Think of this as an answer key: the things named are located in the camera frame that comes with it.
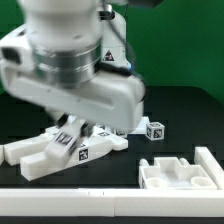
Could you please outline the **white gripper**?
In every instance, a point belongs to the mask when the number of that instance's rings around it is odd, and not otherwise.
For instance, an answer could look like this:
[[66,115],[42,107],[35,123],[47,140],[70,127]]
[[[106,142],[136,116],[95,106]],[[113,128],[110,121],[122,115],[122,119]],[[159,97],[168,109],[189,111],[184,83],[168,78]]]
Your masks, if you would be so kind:
[[[3,87],[24,101],[126,132],[132,132],[143,116],[145,85],[136,76],[100,72],[79,88],[62,89],[4,65]],[[67,114],[56,122],[58,128],[67,122]],[[84,123],[80,133],[89,137],[90,124]]]

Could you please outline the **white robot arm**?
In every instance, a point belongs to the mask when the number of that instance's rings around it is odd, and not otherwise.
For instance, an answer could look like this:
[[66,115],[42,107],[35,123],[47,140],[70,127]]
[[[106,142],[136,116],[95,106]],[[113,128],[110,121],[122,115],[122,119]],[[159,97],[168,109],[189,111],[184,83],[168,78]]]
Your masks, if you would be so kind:
[[114,4],[154,8],[164,0],[17,0],[25,24],[0,39],[3,88],[19,99],[133,131],[144,82],[132,65],[101,60]]

